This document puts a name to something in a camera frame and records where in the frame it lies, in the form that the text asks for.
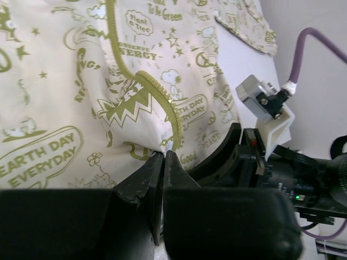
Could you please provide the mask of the cream green printed hooded jacket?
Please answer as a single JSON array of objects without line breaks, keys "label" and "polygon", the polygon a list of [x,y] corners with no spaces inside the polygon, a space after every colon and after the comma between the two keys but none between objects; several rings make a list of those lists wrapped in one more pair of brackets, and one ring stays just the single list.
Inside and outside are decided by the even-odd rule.
[{"label": "cream green printed hooded jacket", "polygon": [[111,188],[154,151],[204,161],[240,121],[218,25],[277,52],[253,1],[1,1],[1,188]]}]

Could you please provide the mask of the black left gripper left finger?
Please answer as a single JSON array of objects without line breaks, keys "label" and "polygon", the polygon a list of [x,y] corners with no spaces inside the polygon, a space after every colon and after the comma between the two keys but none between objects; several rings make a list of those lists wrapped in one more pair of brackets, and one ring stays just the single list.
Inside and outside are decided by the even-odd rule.
[{"label": "black left gripper left finger", "polygon": [[153,259],[164,156],[114,188],[1,191],[1,259]]}]

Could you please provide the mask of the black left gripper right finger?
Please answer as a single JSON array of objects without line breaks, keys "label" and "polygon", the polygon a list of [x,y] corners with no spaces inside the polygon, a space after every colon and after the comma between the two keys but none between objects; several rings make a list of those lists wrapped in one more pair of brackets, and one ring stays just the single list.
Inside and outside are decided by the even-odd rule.
[{"label": "black left gripper right finger", "polygon": [[202,187],[165,158],[163,231],[170,259],[298,259],[301,231],[276,189]]}]

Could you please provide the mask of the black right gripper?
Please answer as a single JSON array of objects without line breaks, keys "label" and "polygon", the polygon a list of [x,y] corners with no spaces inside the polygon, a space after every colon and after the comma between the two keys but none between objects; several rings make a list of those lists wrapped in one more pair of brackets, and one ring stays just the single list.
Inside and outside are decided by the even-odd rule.
[{"label": "black right gripper", "polygon": [[329,210],[324,161],[281,145],[266,158],[259,131],[246,128],[242,135],[241,131],[240,123],[231,124],[219,147],[188,171],[194,181],[202,186],[214,183],[222,176],[219,171],[229,160],[227,176],[232,187],[277,189],[298,210]]}]

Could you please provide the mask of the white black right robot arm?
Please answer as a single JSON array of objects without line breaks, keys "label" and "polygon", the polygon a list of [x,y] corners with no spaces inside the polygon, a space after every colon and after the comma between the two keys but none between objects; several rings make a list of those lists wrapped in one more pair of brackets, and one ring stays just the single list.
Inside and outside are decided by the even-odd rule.
[{"label": "white black right robot arm", "polygon": [[330,160],[282,145],[266,157],[259,129],[233,123],[219,147],[188,174],[201,186],[277,189],[301,218],[332,225],[335,218],[346,218],[345,144],[345,136],[332,143]]}]

